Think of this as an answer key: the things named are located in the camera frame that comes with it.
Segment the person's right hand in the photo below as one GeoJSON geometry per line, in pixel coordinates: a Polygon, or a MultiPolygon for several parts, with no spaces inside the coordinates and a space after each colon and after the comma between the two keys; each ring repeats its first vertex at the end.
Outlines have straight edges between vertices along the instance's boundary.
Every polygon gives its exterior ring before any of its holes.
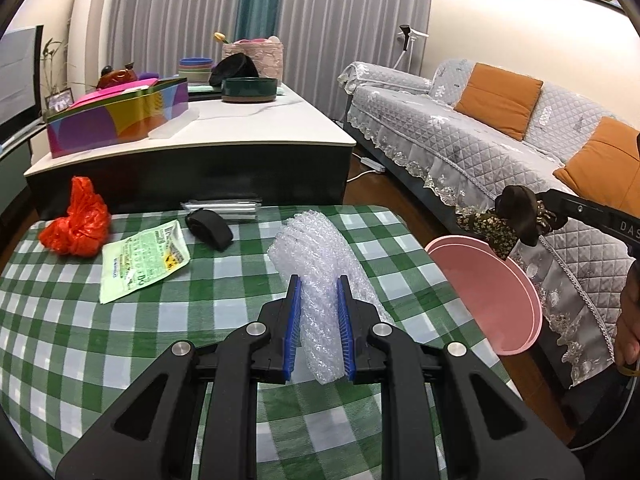
{"type": "Polygon", "coordinates": [[[640,309],[639,271],[633,264],[620,293],[620,316],[617,319],[614,356],[618,366],[634,365],[639,359],[640,309]]]}

